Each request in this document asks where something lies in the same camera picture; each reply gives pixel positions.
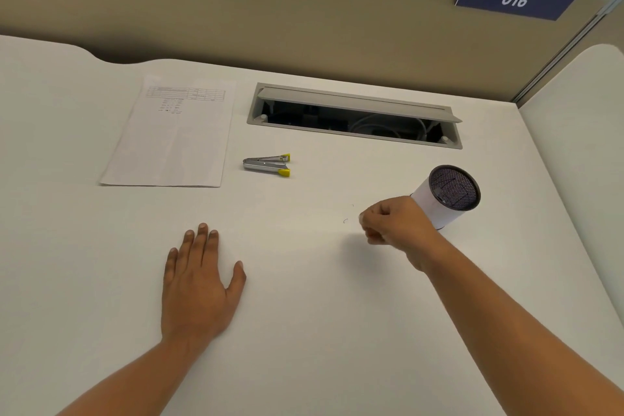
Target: white sheet of paper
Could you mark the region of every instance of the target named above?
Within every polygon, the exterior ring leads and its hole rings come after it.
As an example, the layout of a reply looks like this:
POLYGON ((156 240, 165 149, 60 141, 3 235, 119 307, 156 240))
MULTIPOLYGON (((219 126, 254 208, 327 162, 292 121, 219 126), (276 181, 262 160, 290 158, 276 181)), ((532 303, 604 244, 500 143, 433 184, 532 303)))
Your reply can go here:
POLYGON ((221 186, 235 88, 233 81, 180 86, 146 76, 100 183, 221 186))

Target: silver stapler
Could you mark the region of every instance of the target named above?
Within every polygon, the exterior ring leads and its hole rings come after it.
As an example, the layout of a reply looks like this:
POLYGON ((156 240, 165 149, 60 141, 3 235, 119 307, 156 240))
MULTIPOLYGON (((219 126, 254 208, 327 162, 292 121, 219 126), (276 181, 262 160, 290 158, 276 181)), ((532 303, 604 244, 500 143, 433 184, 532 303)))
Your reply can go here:
POLYGON ((290 153, 279 156, 263 156, 261 158, 246 158, 243 160, 243 168, 255 171, 268 171, 278 175, 289 177, 290 170, 286 162, 290 161, 290 153))

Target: desk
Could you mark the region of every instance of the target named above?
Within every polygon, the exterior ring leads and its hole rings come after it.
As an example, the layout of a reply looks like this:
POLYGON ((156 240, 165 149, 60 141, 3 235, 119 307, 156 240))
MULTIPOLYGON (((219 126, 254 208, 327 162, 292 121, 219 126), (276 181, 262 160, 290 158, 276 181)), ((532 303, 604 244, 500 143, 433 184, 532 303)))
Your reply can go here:
POLYGON ((624 386, 624 329, 515 105, 6 36, 0 101, 3 415, 59 411, 158 342, 165 256, 201 221, 247 286, 165 414, 501 415, 426 277, 357 222, 443 163, 482 191, 447 238, 624 386), (145 74, 237 82, 221 188, 98 186, 145 74), (448 105, 464 148, 248 125, 259 81, 448 105), (285 152, 288 179, 241 166, 285 152))

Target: pen holder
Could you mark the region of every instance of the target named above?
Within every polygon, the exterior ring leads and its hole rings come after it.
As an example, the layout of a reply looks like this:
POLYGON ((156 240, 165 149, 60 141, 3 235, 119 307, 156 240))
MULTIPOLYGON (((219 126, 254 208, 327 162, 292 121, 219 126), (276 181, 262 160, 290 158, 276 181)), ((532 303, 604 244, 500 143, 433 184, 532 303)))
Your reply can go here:
POLYGON ((477 207, 481 200, 479 186, 472 176, 449 164, 436 166, 410 196, 437 230, 477 207))

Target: white wall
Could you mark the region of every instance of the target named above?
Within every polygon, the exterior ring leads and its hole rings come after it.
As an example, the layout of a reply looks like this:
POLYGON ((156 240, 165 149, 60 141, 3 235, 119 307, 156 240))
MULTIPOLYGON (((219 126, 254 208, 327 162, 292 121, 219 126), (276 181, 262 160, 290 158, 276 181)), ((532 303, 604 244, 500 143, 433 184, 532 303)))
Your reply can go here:
POLYGON ((622 322, 623 80, 624 55, 611 45, 593 46, 520 108, 622 322))

